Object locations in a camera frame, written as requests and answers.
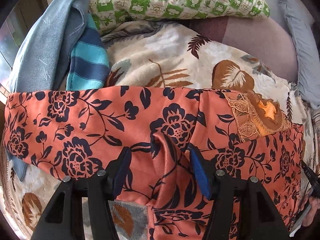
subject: green checkered fabric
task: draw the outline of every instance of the green checkered fabric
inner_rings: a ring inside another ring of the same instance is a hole
[[[270,15],[264,0],[90,0],[90,11],[100,33],[128,20]]]

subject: teal striped cloth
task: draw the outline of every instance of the teal striped cloth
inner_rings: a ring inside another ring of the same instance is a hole
[[[87,26],[71,52],[66,90],[102,88],[109,75],[109,59],[90,13]]]

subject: black cable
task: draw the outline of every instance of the black cable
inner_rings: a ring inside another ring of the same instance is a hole
[[[303,197],[305,197],[305,195],[307,193],[307,188],[308,188],[309,184],[310,184],[310,182],[308,182],[308,184],[306,186],[306,190],[304,191]]]

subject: gray-blue fabric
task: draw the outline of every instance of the gray-blue fabric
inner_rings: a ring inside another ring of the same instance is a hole
[[[57,90],[71,51],[87,24],[89,0],[53,0],[23,41],[9,77],[10,92]],[[20,181],[27,164],[7,152]]]
[[[279,0],[298,60],[298,88],[301,98],[313,109],[320,108],[320,60],[311,26],[304,22],[304,16],[297,9],[295,0]]]

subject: light blue pillow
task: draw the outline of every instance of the light blue pillow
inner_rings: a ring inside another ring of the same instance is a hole
[[[311,26],[304,22],[295,0],[278,0],[284,15],[298,60],[298,88],[301,98],[313,109],[320,108],[320,60]]]

